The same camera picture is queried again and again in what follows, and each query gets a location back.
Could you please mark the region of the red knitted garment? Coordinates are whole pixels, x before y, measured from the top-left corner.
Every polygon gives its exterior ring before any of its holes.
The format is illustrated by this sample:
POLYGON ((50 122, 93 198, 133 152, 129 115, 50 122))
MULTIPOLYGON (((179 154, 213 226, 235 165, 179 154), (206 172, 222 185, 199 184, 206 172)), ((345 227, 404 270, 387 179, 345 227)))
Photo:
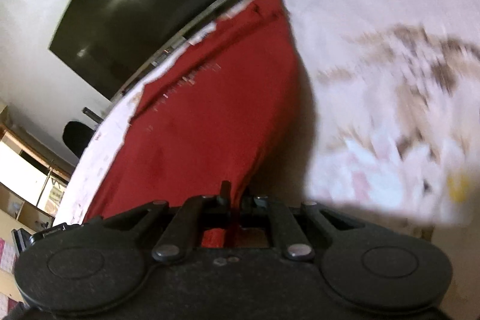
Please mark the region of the red knitted garment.
POLYGON ((299 61, 282 0, 254 0, 147 84, 86 218, 193 196, 238 206, 299 110, 299 61))

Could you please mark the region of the black round object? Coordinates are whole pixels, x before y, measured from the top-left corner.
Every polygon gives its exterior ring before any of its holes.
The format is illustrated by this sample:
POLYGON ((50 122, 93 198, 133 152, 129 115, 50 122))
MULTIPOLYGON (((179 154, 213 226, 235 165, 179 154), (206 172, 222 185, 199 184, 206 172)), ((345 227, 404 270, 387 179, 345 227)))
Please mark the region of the black round object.
POLYGON ((72 153, 80 158, 94 134, 95 130, 86 124, 69 121, 64 127, 62 139, 72 153))

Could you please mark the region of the pink floral bed sheet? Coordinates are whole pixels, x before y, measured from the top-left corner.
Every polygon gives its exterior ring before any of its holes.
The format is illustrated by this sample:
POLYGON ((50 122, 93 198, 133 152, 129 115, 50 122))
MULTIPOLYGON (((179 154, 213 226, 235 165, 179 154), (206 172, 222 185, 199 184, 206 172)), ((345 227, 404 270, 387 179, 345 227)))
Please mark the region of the pink floral bed sheet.
POLYGON ((411 231, 479 199, 479 0, 283 0, 311 100, 269 182, 411 231))

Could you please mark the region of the large black television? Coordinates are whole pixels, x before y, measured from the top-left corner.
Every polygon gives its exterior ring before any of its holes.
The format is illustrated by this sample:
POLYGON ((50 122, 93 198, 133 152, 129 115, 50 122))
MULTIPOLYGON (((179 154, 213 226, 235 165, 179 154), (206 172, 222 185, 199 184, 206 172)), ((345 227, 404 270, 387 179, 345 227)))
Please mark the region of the large black television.
POLYGON ((71 0, 50 51, 105 98, 217 0, 71 0))

